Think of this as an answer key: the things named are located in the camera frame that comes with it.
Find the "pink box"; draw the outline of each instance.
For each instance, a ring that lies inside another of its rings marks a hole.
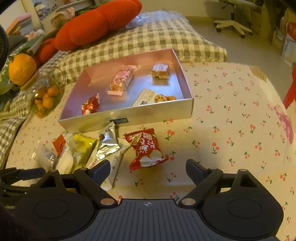
[[[169,65],[168,80],[154,80],[152,67],[156,63]],[[140,65],[127,93],[123,96],[107,94],[110,82],[122,65]],[[165,96],[175,96],[173,101],[132,107],[140,92],[150,89]],[[100,94],[100,111],[82,115],[81,105],[96,93]],[[86,68],[69,95],[58,122],[69,132],[96,131],[110,121],[116,126],[140,125],[169,119],[185,119],[192,115],[194,98],[180,62],[172,49],[156,50],[105,61]]]

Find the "bag of oranges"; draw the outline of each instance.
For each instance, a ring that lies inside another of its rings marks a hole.
[[[32,103],[32,112],[39,118],[47,116],[61,101],[64,90],[53,78],[41,75],[38,71],[21,90]]]

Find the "stack of books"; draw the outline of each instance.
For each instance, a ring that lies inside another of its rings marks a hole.
[[[26,13],[22,16],[17,17],[12,24],[6,29],[8,36],[22,35],[25,36],[30,32],[34,31],[32,18],[30,13]]]

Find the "silver foil wrapper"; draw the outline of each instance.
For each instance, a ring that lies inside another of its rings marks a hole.
[[[119,150],[118,141],[115,134],[115,124],[110,122],[99,133],[99,145],[96,154],[98,160],[103,160],[106,156]]]

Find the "red candy wrapper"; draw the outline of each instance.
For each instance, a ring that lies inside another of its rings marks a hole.
[[[130,170],[153,166],[168,160],[162,157],[153,128],[126,134],[125,139],[136,149],[136,158],[130,164]]]
[[[83,105],[81,105],[81,112],[83,115],[99,112],[99,97],[99,94],[95,94],[93,97],[89,98]]]

